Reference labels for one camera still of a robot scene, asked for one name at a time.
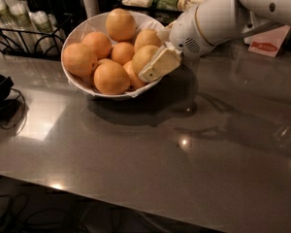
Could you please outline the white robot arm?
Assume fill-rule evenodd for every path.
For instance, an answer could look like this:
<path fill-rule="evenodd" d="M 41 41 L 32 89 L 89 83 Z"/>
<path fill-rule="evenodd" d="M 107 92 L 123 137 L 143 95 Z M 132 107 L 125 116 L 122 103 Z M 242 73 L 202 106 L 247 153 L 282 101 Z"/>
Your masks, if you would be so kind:
<path fill-rule="evenodd" d="M 291 0 L 206 0 L 158 32 L 163 46 L 137 71 L 146 83 L 232 39 L 291 27 Z"/>

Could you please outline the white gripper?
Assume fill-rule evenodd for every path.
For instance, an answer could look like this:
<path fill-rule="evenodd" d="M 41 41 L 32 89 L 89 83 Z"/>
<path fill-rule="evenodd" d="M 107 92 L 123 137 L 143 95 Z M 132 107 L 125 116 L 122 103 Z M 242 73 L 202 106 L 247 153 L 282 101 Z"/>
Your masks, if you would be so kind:
<path fill-rule="evenodd" d="M 145 83 L 163 78 L 180 65 L 179 51 L 185 57 L 200 57 L 214 50 L 214 16 L 207 5 L 194 6 L 182 13 L 176 21 L 157 32 L 162 42 L 173 45 L 160 47 L 138 77 Z"/>

